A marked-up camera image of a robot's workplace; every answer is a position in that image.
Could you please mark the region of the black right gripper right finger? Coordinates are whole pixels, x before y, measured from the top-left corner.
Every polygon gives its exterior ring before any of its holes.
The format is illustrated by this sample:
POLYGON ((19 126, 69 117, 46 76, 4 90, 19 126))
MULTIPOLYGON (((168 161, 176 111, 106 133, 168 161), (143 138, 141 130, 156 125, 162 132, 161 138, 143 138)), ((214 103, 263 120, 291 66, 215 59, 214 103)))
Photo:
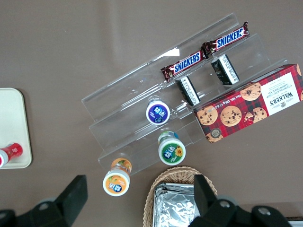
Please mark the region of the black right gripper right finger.
POLYGON ((194 199, 202 218, 213 218, 217 197, 204 175, 194 176, 194 199))

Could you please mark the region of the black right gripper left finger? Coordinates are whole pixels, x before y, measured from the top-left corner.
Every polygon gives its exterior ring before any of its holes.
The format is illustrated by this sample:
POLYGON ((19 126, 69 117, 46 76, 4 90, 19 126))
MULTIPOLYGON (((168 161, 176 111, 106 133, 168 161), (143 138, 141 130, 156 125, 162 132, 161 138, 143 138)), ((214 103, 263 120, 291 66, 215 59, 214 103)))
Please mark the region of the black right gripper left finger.
POLYGON ((87 177, 77 175, 55 200, 68 227, 73 225, 87 200, 87 177))

